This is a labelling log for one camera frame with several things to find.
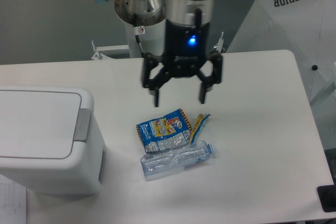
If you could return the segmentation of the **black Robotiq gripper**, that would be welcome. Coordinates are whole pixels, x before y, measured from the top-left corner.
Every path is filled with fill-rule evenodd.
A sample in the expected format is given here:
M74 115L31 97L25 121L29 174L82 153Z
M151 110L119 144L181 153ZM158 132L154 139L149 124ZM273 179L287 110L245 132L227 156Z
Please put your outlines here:
M160 87L171 78L189 78L198 76L201 80L199 101L205 103L206 93L214 84L222 82L223 56L212 51L208 56L206 44L210 23L196 26L181 26L170 20L165 24L165 43L162 56L146 52L143 57L141 73L142 86L154 96L154 106L159 106ZM205 76L201 67L206 61L212 63L212 73ZM159 63L163 67L155 77L150 78L151 71Z

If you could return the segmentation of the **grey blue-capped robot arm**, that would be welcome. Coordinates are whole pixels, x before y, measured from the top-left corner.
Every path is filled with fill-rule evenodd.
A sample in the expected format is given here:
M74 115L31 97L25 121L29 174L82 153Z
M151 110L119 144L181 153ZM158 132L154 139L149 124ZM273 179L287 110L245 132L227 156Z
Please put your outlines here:
M205 103L207 92L222 80L223 56L206 51L214 0L114 0L114 7L132 28L129 43L143 58L142 86L155 101L170 79L197 76L199 101Z

